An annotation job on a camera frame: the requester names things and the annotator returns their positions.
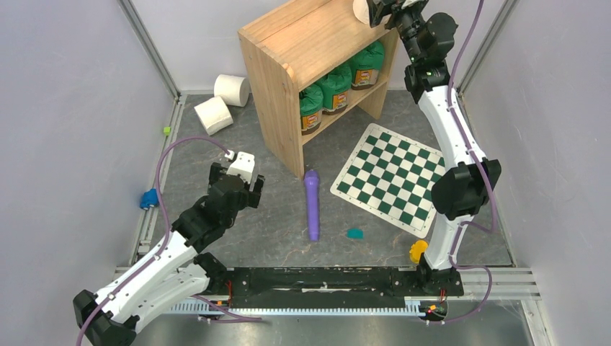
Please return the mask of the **white toilet roll front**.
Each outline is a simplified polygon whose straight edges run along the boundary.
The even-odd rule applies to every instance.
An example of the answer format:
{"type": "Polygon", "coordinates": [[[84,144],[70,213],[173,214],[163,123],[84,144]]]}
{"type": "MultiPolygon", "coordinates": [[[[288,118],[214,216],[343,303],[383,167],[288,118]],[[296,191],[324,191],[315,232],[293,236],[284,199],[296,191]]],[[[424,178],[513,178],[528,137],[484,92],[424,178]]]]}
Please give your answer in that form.
{"type": "Polygon", "coordinates": [[[370,25],[370,13],[367,0],[354,0],[352,9],[355,17],[363,24],[370,25]]]}

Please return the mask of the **white toilet roll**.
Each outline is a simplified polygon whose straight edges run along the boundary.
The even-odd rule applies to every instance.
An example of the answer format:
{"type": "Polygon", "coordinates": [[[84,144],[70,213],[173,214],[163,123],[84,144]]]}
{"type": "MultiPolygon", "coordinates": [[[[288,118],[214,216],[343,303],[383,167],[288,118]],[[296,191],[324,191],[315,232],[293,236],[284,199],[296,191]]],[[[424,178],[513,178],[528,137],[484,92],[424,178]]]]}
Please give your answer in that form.
{"type": "Polygon", "coordinates": [[[355,17],[363,24],[370,25],[370,13],[367,0],[354,0],[352,9],[355,17]]]}
{"type": "Polygon", "coordinates": [[[244,107],[248,102],[251,87],[249,80],[240,76],[220,74],[214,83],[213,93],[227,105],[244,107]]]}
{"type": "Polygon", "coordinates": [[[233,125],[233,117],[221,97],[212,97],[195,106],[195,112],[209,136],[233,125]]]}

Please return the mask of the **white toilet roll back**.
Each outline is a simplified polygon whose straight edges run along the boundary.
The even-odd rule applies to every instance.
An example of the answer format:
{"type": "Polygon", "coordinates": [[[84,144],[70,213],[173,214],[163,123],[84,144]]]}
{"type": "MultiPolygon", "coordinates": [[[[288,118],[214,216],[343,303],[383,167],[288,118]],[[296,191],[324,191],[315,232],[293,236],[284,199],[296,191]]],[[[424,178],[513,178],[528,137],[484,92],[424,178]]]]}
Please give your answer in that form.
{"type": "Polygon", "coordinates": [[[220,74],[214,83],[213,93],[227,105],[244,107],[248,102],[251,87],[249,80],[240,76],[220,74]]]}

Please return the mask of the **green roll orange label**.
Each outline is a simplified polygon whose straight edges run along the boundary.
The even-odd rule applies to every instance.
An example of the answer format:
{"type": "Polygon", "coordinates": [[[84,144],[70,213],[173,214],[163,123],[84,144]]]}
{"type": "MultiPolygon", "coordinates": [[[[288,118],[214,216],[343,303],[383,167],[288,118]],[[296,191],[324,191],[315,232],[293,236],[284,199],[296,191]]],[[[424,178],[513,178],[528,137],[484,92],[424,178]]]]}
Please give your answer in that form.
{"type": "Polygon", "coordinates": [[[323,92],[323,114],[336,114],[348,105],[351,80],[352,72],[349,64],[343,63],[315,82],[323,92]]]}

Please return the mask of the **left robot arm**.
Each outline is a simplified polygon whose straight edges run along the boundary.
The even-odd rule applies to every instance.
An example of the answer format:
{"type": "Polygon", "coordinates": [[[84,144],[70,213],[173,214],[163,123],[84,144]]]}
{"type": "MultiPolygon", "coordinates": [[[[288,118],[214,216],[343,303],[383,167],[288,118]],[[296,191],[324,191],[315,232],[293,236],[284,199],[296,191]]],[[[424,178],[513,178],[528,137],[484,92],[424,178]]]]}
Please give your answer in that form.
{"type": "Polygon", "coordinates": [[[93,345],[131,345],[156,317],[198,293],[219,293],[225,267],[205,248],[231,228],[239,211],[257,208],[264,177],[253,177],[253,155],[241,152],[229,167],[214,163],[208,193],[173,222],[169,240],[113,282],[73,299],[81,336],[93,345]]]}

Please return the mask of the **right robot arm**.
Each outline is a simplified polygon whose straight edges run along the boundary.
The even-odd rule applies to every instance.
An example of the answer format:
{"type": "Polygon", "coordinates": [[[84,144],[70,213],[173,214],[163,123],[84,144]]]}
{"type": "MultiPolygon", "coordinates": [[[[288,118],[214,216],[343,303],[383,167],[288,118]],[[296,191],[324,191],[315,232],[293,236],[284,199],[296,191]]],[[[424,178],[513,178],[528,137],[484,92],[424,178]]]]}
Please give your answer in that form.
{"type": "Polygon", "coordinates": [[[440,145],[446,172],[433,184],[437,211],[432,238],[421,255],[416,274],[418,289],[434,294],[445,285],[442,271],[455,264],[462,231],[493,197],[501,164],[476,143],[458,105],[454,73],[446,57],[455,46],[458,25],[446,13],[423,17],[426,1],[367,1],[367,23],[395,29],[410,64],[405,84],[427,117],[440,145]]]}

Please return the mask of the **wooden shelf unit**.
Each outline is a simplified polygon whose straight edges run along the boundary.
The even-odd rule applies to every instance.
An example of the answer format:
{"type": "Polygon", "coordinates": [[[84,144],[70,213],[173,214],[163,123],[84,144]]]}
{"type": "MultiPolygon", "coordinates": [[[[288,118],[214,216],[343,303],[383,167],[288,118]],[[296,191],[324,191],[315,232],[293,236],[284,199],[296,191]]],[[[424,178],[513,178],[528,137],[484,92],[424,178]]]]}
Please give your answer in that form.
{"type": "Polygon", "coordinates": [[[396,30],[359,21],[352,1],[289,1],[242,27],[238,38],[265,145],[298,178],[304,145],[353,107],[380,118],[401,44],[396,30]],[[343,111],[302,134],[299,93],[375,41],[385,47],[378,82],[349,90],[343,111]]]}

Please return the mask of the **purple toy microphone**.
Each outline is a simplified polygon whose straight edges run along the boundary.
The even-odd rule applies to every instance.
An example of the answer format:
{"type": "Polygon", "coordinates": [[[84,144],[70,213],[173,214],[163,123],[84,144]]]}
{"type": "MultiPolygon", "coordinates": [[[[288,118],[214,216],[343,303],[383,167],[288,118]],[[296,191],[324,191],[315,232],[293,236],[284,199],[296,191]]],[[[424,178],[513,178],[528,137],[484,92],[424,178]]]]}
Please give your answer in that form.
{"type": "Polygon", "coordinates": [[[307,217],[308,217],[308,236],[311,241],[319,241],[320,237],[320,217],[319,217],[319,175],[315,170],[305,173],[303,184],[305,188],[307,217]]]}

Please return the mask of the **blue toy car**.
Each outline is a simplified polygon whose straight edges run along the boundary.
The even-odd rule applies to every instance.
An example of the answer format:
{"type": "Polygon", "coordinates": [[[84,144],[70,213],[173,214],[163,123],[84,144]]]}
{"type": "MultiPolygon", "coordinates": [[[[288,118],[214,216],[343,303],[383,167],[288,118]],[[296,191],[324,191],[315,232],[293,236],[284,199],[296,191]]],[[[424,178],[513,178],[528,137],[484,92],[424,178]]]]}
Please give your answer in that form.
{"type": "Polygon", "coordinates": [[[157,189],[152,188],[149,191],[143,193],[140,199],[139,207],[143,210],[149,210],[150,208],[155,208],[159,205],[159,198],[157,194],[157,189]]]}

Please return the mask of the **teal small block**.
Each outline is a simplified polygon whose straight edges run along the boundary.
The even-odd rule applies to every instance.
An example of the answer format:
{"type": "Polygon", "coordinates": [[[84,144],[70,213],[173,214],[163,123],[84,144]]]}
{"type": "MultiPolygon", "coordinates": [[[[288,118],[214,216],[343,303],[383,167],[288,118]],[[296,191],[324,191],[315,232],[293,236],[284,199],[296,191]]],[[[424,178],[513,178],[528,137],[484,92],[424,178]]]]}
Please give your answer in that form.
{"type": "Polygon", "coordinates": [[[346,235],[349,239],[364,239],[364,232],[361,229],[348,229],[346,235]]]}

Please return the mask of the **green white chessboard mat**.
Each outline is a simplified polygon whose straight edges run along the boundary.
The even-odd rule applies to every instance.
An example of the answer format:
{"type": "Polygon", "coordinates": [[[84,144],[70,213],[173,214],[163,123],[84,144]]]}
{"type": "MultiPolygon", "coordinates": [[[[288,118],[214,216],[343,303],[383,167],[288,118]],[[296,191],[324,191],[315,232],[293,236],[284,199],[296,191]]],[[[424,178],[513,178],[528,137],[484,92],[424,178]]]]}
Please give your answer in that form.
{"type": "Polygon", "coordinates": [[[372,123],[330,192],[423,239],[436,214],[432,187],[444,173],[441,151],[372,123]]]}

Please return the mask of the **yellow toy piece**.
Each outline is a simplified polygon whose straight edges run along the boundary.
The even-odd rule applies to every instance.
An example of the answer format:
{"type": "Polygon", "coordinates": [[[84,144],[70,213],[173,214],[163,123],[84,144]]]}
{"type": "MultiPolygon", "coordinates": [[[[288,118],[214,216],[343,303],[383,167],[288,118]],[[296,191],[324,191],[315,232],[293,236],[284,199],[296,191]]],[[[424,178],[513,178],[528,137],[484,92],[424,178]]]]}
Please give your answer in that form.
{"type": "Polygon", "coordinates": [[[420,239],[418,241],[415,241],[410,247],[409,259],[414,264],[419,264],[423,253],[425,253],[425,251],[427,250],[427,247],[428,243],[425,240],[420,239]]]}

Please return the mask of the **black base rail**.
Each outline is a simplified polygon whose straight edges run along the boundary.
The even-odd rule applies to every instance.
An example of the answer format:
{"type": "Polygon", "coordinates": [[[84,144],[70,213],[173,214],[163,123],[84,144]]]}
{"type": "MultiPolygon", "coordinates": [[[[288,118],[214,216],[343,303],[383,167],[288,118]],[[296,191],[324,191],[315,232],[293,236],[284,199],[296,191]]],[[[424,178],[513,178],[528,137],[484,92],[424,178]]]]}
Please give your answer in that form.
{"type": "Polygon", "coordinates": [[[410,267],[234,267],[214,273],[206,296],[238,309],[401,308],[406,297],[461,297],[460,274],[410,267]]]}

